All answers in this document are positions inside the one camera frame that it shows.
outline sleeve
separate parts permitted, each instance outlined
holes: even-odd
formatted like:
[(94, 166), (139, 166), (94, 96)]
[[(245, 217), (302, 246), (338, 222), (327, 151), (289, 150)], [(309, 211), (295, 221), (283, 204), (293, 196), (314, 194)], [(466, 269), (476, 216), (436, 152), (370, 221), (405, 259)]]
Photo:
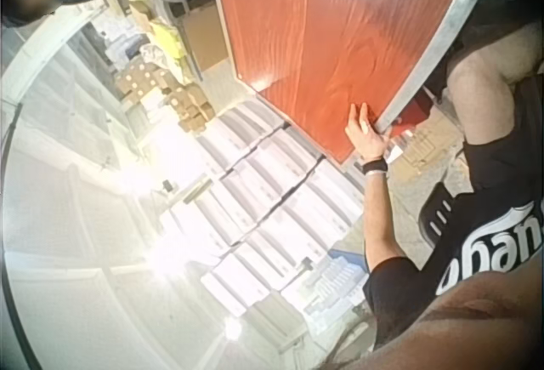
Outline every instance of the sleeve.
[(394, 339), (413, 322), (418, 303), (412, 291), (419, 273), (406, 257), (383, 261), (372, 271), (363, 292), (376, 317), (375, 348)]

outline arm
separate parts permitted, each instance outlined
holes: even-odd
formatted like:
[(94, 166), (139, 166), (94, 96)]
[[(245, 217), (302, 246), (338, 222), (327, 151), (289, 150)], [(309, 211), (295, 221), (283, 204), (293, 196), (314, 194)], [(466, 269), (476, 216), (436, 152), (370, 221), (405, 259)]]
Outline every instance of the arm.
[(386, 259), (405, 257), (394, 237), (388, 181), (383, 173), (366, 177), (363, 233), (366, 261), (371, 272)]
[[(361, 106), (358, 117), (355, 105), (351, 105), (346, 134), (364, 162), (383, 157), (389, 141), (388, 134), (380, 136), (372, 129), (366, 104)], [(366, 260), (372, 271), (386, 259), (405, 257), (405, 253), (394, 237), (393, 211), (386, 175), (369, 174), (365, 179), (363, 234)]]

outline leg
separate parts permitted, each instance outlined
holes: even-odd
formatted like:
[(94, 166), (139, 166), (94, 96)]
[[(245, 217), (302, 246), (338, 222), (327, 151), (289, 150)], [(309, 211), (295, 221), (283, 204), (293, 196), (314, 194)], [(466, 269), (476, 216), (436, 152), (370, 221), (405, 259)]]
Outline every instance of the leg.
[(542, 60), (541, 22), (529, 24), (458, 62), (448, 89), (470, 145), (484, 145), (513, 131), (509, 84), (536, 71)]

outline hand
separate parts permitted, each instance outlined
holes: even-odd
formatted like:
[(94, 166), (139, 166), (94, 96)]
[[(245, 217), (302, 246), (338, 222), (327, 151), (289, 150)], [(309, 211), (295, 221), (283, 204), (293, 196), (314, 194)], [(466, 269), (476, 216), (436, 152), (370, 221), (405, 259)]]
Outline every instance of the hand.
[(349, 120), (346, 127), (346, 135), (355, 146), (355, 149), (363, 157), (364, 162), (378, 160), (385, 154), (388, 147), (389, 128), (384, 135), (377, 134), (368, 122), (368, 105), (363, 104), (357, 117), (357, 107), (351, 104), (349, 107)]

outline bright light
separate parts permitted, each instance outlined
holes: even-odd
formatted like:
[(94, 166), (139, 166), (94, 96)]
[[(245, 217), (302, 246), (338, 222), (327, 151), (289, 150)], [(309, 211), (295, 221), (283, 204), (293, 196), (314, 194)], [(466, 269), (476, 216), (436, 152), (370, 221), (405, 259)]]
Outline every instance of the bright light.
[(147, 256), (150, 268), (160, 277), (183, 275), (187, 261), (183, 244), (171, 234), (163, 236)]
[(120, 173), (120, 181), (125, 192), (143, 196), (155, 189), (156, 183), (149, 168), (140, 163), (133, 163)]
[(232, 317), (224, 321), (224, 336), (228, 340), (235, 342), (241, 335), (241, 323)]

